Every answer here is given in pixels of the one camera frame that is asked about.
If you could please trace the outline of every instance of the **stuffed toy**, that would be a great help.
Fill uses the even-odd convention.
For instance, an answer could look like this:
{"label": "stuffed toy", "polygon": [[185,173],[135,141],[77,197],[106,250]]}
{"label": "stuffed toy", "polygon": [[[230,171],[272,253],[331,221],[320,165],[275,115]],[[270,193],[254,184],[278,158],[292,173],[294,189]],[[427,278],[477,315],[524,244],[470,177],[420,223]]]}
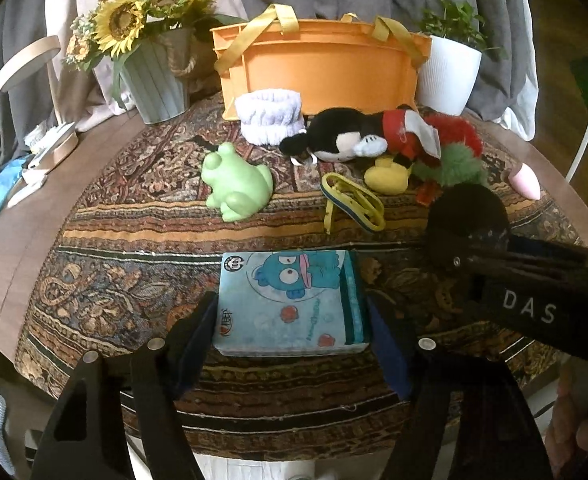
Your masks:
{"label": "stuffed toy", "polygon": [[440,187],[487,183],[483,142],[474,126],[439,113],[421,118],[407,105],[371,115],[328,108],[314,116],[306,132],[283,139],[279,148],[292,158],[310,153],[326,162],[378,157],[365,172],[367,186],[381,194],[401,194],[414,174],[423,181],[416,200],[426,206]]}
{"label": "stuffed toy", "polygon": [[436,130],[407,105],[366,115],[354,108],[328,108],[316,114],[306,131],[283,139],[284,155],[325,162],[346,162],[357,156],[375,157],[401,148],[439,158]]}
{"label": "stuffed toy", "polygon": [[462,117],[439,113],[426,115],[424,121],[438,131],[441,151],[440,160],[421,153],[411,166],[411,172],[423,181],[416,201],[429,206],[441,187],[463,182],[486,186],[483,141],[474,126]]}

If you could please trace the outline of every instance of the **black ear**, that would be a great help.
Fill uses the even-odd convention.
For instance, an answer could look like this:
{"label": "black ear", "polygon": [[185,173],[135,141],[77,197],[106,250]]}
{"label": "black ear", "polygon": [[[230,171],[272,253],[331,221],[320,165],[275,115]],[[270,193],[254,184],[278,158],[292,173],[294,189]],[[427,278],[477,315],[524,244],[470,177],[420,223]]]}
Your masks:
{"label": "black ear", "polygon": [[280,141],[279,150],[284,155],[300,155],[307,149],[307,134],[296,134]]}

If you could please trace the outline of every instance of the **pink object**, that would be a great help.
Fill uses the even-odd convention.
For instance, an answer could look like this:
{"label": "pink object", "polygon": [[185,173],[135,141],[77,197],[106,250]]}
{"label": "pink object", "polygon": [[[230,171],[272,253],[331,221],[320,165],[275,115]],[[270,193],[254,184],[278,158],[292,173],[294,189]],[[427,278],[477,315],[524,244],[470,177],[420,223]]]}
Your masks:
{"label": "pink object", "polygon": [[521,164],[518,170],[516,168],[511,170],[507,178],[514,191],[530,200],[540,200],[538,178],[527,164]]}
{"label": "pink object", "polygon": [[300,273],[305,284],[305,288],[312,288],[312,275],[307,272],[309,268],[309,258],[306,254],[301,254],[299,257]]}

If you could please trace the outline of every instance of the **flower pot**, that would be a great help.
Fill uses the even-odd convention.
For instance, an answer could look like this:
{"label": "flower pot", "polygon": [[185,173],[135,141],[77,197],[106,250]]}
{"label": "flower pot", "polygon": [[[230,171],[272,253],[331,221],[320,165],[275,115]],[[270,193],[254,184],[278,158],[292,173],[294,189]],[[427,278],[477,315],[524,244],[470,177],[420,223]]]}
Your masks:
{"label": "flower pot", "polygon": [[482,54],[457,41],[431,38],[431,54],[418,74],[418,103],[460,115],[472,93]]}
{"label": "flower pot", "polygon": [[[189,29],[163,34],[163,44],[171,44],[175,56],[189,59]],[[167,121],[189,108],[189,93],[174,77],[168,62],[168,47],[158,41],[142,40],[123,66],[122,77],[145,124]]]}

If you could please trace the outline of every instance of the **green frog toy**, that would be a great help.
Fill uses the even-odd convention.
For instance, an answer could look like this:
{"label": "green frog toy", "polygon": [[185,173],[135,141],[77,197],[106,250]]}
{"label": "green frog toy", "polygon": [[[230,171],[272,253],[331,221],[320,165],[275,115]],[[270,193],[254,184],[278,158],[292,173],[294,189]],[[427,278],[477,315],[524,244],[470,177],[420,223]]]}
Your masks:
{"label": "green frog toy", "polygon": [[201,177],[213,190],[207,207],[220,208],[224,222],[249,218],[267,205],[274,191],[269,168],[249,164],[231,142],[205,157]]}

